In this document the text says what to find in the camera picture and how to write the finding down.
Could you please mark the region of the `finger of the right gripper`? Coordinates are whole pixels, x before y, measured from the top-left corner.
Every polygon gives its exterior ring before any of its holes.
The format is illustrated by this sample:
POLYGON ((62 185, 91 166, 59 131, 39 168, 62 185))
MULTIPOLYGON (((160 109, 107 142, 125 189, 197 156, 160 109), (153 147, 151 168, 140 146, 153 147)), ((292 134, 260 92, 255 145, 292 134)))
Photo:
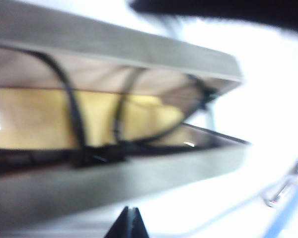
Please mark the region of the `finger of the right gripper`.
POLYGON ((141 13, 243 20, 298 32, 298 0, 133 0, 141 13))

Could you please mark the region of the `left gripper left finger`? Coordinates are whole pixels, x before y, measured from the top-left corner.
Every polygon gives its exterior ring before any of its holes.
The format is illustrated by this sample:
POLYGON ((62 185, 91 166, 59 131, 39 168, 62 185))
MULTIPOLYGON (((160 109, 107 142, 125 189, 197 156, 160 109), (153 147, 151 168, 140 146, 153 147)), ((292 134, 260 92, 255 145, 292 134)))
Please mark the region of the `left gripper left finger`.
POLYGON ((125 206, 118 218, 112 224, 105 235, 105 238, 130 238, 131 237, 131 220, 130 208, 125 206))

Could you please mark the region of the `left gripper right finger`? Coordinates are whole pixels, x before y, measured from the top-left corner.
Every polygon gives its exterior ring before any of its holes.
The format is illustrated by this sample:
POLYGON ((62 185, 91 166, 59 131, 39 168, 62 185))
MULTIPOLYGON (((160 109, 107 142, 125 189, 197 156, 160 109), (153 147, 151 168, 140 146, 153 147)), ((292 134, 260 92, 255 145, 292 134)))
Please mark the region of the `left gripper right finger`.
POLYGON ((149 238, 146 226, 137 207, 133 208, 133 219, 132 219, 132 238, 149 238))

